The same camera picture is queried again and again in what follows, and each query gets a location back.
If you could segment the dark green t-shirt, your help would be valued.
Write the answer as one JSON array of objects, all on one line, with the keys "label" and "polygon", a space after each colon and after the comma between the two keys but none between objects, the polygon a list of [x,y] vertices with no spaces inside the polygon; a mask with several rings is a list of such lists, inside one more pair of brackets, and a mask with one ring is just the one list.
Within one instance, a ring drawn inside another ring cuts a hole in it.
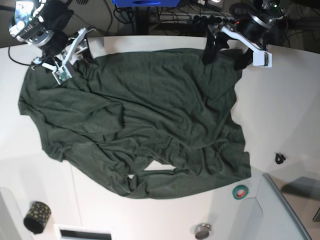
[{"label": "dark green t-shirt", "polygon": [[231,111],[239,49],[204,64],[199,49],[108,54],[58,84],[29,68],[18,100],[43,151],[131,199],[176,199],[251,177]]}]

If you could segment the power strip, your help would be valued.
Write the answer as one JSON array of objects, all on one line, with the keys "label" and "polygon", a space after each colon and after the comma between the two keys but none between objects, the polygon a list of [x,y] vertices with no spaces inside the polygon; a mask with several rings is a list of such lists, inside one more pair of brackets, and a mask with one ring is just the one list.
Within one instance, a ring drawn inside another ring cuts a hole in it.
[{"label": "power strip", "polygon": [[233,17],[224,17],[222,15],[178,15],[178,14],[161,14],[160,16],[151,17],[151,22],[178,26],[201,26],[207,24],[235,24],[237,20]]}]

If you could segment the blue box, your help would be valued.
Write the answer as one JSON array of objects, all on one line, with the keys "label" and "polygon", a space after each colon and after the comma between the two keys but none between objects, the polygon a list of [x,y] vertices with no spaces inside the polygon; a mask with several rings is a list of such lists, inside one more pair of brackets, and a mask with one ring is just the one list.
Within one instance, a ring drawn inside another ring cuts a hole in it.
[{"label": "blue box", "polygon": [[176,7],[180,0],[111,0],[119,8],[124,7]]}]

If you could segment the small black clip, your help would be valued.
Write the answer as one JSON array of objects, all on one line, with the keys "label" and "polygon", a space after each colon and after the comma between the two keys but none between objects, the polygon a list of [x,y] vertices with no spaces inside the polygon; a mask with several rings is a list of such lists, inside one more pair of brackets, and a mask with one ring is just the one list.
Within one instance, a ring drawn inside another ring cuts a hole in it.
[{"label": "small black clip", "polygon": [[274,161],[277,165],[283,164],[286,160],[287,160],[287,157],[284,154],[280,152],[275,153]]}]

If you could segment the green tape roll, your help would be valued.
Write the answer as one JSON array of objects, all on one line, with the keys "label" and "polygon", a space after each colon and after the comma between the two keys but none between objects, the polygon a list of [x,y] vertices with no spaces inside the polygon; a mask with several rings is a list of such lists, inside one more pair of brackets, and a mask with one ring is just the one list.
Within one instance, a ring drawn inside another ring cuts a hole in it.
[{"label": "green tape roll", "polygon": [[232,190],[232,196],[235,200],[242,200],[249,194],[249,188],[246,185],[237,185]]}]

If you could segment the black yellow-dotted cup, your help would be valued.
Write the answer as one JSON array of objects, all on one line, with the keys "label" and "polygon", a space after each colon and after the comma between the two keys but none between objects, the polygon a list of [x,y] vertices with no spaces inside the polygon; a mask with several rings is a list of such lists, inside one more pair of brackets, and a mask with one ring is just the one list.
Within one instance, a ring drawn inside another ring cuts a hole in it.
[{"label": "black yellow-dotted cup", "polygon": [[47,204],[34,201],[23,219],[23,224],[31,233],[41,234],[46,228],[51,214],[52,211]]}]

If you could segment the small metal tin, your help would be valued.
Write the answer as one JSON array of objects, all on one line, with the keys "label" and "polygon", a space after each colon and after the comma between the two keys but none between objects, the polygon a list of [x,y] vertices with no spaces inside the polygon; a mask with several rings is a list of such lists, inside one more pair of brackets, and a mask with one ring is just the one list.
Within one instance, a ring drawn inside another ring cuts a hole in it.
[{"label": "small metal tin", "polygon": [[208,223],[200,223],[194,229],[194,236],[196,240],[207,239],[212,231],[212,226]]}]

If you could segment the white slotted tray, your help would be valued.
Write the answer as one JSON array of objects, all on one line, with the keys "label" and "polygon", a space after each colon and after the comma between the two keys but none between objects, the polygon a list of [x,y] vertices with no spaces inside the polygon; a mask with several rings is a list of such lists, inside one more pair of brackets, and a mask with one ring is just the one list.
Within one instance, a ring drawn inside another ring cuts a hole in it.
[{"label": "white slotted tray", "polygon": [[112,233],[93,227],[54,224],[54,231],[58,240],[112,240]]}]

